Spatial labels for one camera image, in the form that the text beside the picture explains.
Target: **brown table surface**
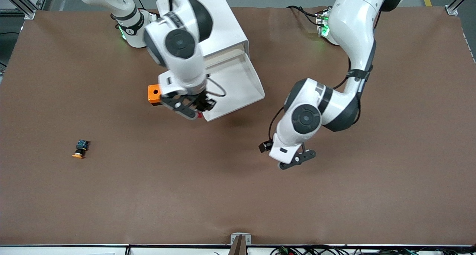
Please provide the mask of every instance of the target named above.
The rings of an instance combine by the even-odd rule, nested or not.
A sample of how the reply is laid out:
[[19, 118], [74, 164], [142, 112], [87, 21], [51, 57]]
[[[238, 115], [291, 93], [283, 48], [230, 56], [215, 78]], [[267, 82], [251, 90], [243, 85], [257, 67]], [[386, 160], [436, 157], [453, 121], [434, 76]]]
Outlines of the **brown table surface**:
[[0, 243], [476, 241], [476, 66], [457, 17], [383, 13], [360, 121], [279, 170], [257, 148], [272, 116], [297, 80], [339, 83], [347, 56], [295, 10], [233, 12], [266, 97], [210, 123], [148, 103], [164, 70], [109, 13], [26, 21], [0, 85]]

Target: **white bracket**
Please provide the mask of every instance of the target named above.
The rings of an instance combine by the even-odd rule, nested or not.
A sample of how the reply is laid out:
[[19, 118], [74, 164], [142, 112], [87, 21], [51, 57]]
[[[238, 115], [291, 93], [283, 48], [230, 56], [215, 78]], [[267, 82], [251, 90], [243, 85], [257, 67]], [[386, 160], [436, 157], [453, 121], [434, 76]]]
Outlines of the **white bracket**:
[[233, 245], [233, 241], [235, 241], [235, 238], [237, 238], [240, 235], [243, 235], [245, 237], [246, 245], [251, 245], [251, 234], [250, 233], [232, 233], [231, 236], [230, 236], [230, 245]]
[[31, 17], [28, 15], [25, 15], [24, 20], [32, 20], [35, 18], [35, 15], [36, 15], [36, 10], [33, 11], [33, 15], [31, 15]]
[[458, 10], [454, 9], [454, 11], [450, 10], [448, 5], [445, 5], [445, 10], [447, 11], [448, 15], [450, 16], [457, 16], [458, 15]]

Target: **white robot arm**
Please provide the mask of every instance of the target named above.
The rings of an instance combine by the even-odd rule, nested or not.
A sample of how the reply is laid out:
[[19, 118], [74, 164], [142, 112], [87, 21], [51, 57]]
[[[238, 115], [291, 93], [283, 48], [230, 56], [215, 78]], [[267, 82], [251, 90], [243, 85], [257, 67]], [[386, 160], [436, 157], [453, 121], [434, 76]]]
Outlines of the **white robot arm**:
[[81, 0], [91, 6], [105, 7], [119, 23], [124, 39], [135, 48], [145, 47], [144, 28], [156, 19], [146, 10], [138, 10], [133, 0]]
[[173, 10], [146, 27], [147, 49], [169, 70], [159, 75], [164, 106], [188, 119], [213, 108], [207, 97], [207, 75], [199, 42], [209, 38], [213, 20], [197, 0], [169, 0]]
[[393, 10], [402, 0], [336, 0], [320, 17], [319, 33], [340, 45], [350, 59], [344, 92], [312, 79], [298, 81], [284, 102], [276, 133], [260, 145], [261, 152], [287, 169], [314, 158], [314, 150], [299, 148], [322, 126], [331, 131], [350, 128], [360, 111], [360, 97], [372, 70], [376, 42], [374, 19], [380, 10]]

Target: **small object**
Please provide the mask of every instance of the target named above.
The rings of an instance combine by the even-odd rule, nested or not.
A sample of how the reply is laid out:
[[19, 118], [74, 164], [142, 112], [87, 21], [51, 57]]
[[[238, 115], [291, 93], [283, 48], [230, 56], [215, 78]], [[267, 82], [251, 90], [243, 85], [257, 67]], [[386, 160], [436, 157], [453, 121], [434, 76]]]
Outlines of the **small object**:
[[283, 246], [279, 247], [279, 255], [289, 255], [289, 250]]
[[271, 150], [271, 147], [273, 146], [273, 141], [272, 140], [269, 140], [269, 141], [265, 141], [264, 143], [261, 143], [260, 144], [260, 152], [261, 153], [264, 153], [264, 152], [268, 152], [269, 150]]
[[73, 157], [79, 159], [83, 158], [89, 148], [89, 143], [89, 141], [79, 140], [76, 144], [76, 151], [74, 152]]
[[147, 97], [150, 104], [153, 106], [162, 105], [160, 95], [162, 95], [162, 92], [160, 92], [160, 86], [158, 84], [148, 86]]

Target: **black strap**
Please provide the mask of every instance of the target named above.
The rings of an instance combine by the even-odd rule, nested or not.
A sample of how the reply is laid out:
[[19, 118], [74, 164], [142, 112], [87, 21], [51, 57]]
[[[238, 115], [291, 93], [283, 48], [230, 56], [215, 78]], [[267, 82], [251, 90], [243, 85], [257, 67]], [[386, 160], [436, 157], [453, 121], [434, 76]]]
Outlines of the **black strap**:
[[131, 19], [136, 13], [137, 13], [137, 7], [134, 7], [134, 10], [127, 16], [114, 16], [113, 14], [111, 14], [111, 16], [113, 16], [114, 19], [116, 20], [128, 20], [128, 19]]
[[144, 15], [142, 13], [139, 13], [141, 15], [139, 21], [132, 25], [132, 26], [122, 26], [122, 25], [119, 25], [119, 27], [121, 27], [122, 31], [124, 31], [124, 33], [128, 34], [128, 35], [136, 35], [137, 34], [137, 31], [144, 25], [144, 21], [145, 21], [145, 18], [144, 18]]
[[355, 77], [355, 78], [363, 79], [367, 82], [367, 80], [369, 80], [370, 72], [372, 71], [373, 68], [374, 66], [370, 65], [370, 68], [368, 71], [362, 71], [359, 69], [348, 70], [345, 78]]

